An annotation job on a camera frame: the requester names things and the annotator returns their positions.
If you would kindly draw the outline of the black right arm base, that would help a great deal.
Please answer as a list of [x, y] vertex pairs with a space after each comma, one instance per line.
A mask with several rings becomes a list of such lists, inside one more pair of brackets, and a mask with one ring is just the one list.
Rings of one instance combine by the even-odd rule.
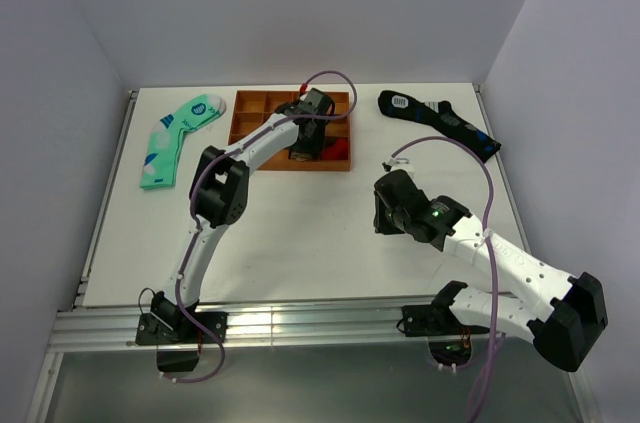
[[455, 371], [468, 365], [473, 355], [472, 337], [488, 328], [465, 326], [444, 308], [434, 304], [405, 305], [396, 330], [407, 338], [426, 338], [431, 358], [439, 371]]

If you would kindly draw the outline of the orange compartment tray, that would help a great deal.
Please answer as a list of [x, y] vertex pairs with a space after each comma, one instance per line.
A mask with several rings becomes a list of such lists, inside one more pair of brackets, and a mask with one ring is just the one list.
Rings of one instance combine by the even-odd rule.
[[[248, 136], [265, 123], [278, 106], [293, 102], [298, 97], [297, 90], [238, 90], [228, 143], [234, 144]], [[284, 149], [265, 162], [260, 170], [348, 172], [351, 170], [352, 163], [351, 120], [349, 117], [327, 123], [324, 148], [337, 138], [346, 138], [349, 142], [349, 159], [346, 161], [323, 161], [320, 154], [318, 160], [297, 162], [290, 160], [289, 150]]]

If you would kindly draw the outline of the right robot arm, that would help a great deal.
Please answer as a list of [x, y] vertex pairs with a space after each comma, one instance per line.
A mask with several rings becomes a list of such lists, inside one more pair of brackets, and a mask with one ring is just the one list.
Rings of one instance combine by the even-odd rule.
[[374, 185], [376, 233], [411, 236], [456, 257], [506, 286], [494, 298], [451, 281], [428, 304], [402, 309], [408, 337], [485, 334], [491, 327], [531, 343], [553, 366], [575, 372], [608, 324], [601, 282], [556, 269], [500, 235], [447, 196], [428, 198], [404, 170]]

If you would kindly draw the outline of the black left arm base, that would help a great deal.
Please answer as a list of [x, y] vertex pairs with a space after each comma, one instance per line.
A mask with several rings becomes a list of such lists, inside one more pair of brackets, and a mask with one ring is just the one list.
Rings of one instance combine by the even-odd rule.
[[185, 319], [178, 332], [161, 323], [151, 313], [140, 316], [135, 345], [156, 348], [156, 363], [165, 373], [188, 373], [199, 363], [204, 344], [214, 339]]

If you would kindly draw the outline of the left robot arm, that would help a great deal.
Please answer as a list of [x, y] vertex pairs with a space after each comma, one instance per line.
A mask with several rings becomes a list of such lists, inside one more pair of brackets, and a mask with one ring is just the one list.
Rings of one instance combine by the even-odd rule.
[[313, 88], [297, 100], [279, 105], [238, 142], [203, 151], [190, 190], [192, 226], [184, 256], [150, 306], [159, 331], [170, 341], [183, 342], [194, 332], [195, 308], [206, 270], [222, 236], [246, 210], [252, 174], [284, 149], [319, 154], [335, 109], [327, 93]]

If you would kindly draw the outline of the brown argyle sock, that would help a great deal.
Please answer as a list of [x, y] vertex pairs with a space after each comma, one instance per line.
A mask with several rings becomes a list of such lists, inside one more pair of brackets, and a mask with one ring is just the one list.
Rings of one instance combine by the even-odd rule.
[[314, 157], [309, 153], [291, 152], [289, 159], [297, 162], [313, 161]]

